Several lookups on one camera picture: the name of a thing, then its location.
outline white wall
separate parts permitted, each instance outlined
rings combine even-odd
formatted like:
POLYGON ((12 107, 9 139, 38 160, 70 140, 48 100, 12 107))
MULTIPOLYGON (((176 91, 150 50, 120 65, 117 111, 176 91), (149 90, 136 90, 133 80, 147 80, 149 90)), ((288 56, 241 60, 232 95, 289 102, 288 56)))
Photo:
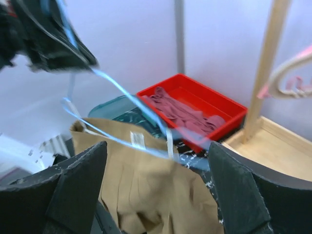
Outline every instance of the white wall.
MULTIPOLYGON (((66 0, 72 24, 102 70, 131 93, 176 73, 173 0, 66 0)), ((26 58, 0 72, 0 132, 36 145, 60 133, 68 136, 74 118, 59 101, 69 74, 31 73, 26 58)), ((74 101, 82 116, 121 95, 91 74, 77 78, 74 101)))
MULTIPOLYGON (((248 106, 271 0, 185 0, 186 73, 248 106)), ((275 66, 312 43, 312 1, 293 0, 275 66)), ((306 82, 308 66, 291 75, 306 82)), ((262 114, 312 140, 312 100, 268 99, 262 114)))

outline red plastic tray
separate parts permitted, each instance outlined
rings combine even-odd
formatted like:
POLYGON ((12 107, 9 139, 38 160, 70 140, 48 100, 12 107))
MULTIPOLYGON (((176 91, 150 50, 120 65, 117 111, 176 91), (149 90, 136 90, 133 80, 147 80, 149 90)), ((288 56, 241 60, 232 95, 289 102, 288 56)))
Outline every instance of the red plastic tray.
MULTIPOLYGON (((144 95, 153 95, 155 88, 159 86, 164 88, 172 98, 188 105, 194 110, 202 111, 205 117, 218 115, 226 121, 220 128, 206 135, 206 138, 210 140, 217 141, 237 128, 247 113, 247 108, 241 104, 183 74, 177 74, 137 93, 137 96, 154 110, 171 128, 177 128, 178 126, 142 98, 144 95)), ((184 140, 184 143, 196 153, 202 150, 196 143, 186 140, 184 140)))

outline light blue string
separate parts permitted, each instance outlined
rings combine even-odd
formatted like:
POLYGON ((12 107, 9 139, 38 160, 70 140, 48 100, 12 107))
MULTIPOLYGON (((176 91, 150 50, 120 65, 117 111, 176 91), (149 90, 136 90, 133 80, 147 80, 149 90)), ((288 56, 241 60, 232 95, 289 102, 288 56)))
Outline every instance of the light blue string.
MULTIPOLYGON (((66 7, 63 3, 63 0, 56 0, 59 9, 60 9, 60 15, 61 15, 61 19, 62 22, 64 24, 64 31, 69 39, 69 41, 72 43, 73 46, 75 46, 76 48, 78 48, 78 45, 76 43, 74 34, 71 30, 70 24, 68 22, 68 19, 66 17, 66 7)), ((46 14, 50 14, 50 6, 49 6, 50 0, 41 0, 41 8, 42 11, 46 14)), ((106 73, 98 70, 98 69, 93 69, 91 68, 91 70, 94 72, 94 74, 107 79, 108 81, 110 81, 114 86, 116 86, 127 98, 129 98, 130 101, 132 101, 139 109, 141 109, 141 111, 143 111, 146 115, 148 115, 152 120, 154 120, 158 126, 160 127, 162 133, 164 135, 166 135, 166 127, 162 124, 159 116, 157 114, 155 114, 152 110, 150 110, 149 108, 147 108, 145 105, 142 104, 142 102, 132 96, 128 91, 126 91, 122 86, 120 86, 113 78, 111 78, 109 75, 107 75, 106 73)), ((85 121, 84 119, 82 119, 81 117, 77 116, 76 114, 74 114, 73 112, 71 112, 68 108, 67 108, 67 103, 72 102, 72 95, 73 95, 73 89, 74 89, 74 85, 75 85, 75 73, 72 73, 71 78, 70 78, 70 83, 69 83, 69 88, 68 88, 68 93, 67 93, 67 97, 64 97, 61 101, 61 104, 63 106, 63 109, 68 112, 70 115, 72 115, 73 117, 75 117, 76 119, 78 119, 79 121, 83 122, 84 124, 88 125, 89 127, 97 130, 98 132, 102 133, 104 136, 107 136, 108 138, 110 138, 113 141, 116 141, 122 145, 125 145, 127 147, 136 149, 136 150, 140 150, 143 152, 147 152, 149 154, 152 154, 154 156, 160 157, 160 158, 168 158, 168 152, 167 151, 162 151, 162 150, 157 150, 157 149, 153 149, 153 148, 149 148, 149 147, 145 147, 145 148, 140 148, 137 146, 133 146, 131 143, 121 140, 119 138, 116 138, 110 134, 107 134, 106 132, 102 131, 101 129, 95 127, 94 125, 88 123, 87 121, 85 121)), ((174 158, 178 158, 178 163, 182 164, 182 165, 189 165, 189 160, 188 160, 188 156, 182 156, 180 157, 179 153, 174 153, 174 158)), ((209 170, 209 164, 207 162, 206 159, 204 158, 196 158, 196 157, 192 157, 192 165, 198 169, 201 170, 209 170)))

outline white label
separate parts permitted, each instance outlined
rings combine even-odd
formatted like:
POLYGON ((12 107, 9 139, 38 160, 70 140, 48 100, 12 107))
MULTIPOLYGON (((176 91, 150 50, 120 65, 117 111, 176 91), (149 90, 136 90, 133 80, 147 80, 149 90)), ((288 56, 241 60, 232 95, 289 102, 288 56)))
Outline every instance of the white label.
POLYGON ((174 159, 174 142, 172 139, 172 133, 169 128, 166 129, 167 135, 167 147, 168 147, 168 156, 171 159, 174 159))
POLYGON ((133 146, 141 149, 146 149, 144 143, 144 135, 142 133, 130 132, 130 138, 133 146))

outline wooden base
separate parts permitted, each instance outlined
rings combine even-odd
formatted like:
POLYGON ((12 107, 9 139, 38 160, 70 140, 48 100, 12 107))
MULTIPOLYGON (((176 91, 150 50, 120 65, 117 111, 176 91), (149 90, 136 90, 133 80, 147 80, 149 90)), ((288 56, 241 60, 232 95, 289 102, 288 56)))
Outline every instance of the wooden base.
POLYGON ((242 144, 243 131, 222 144, 241 156, 296 178, 312 181, 312 142, 260 117, 256 132, 242 144))

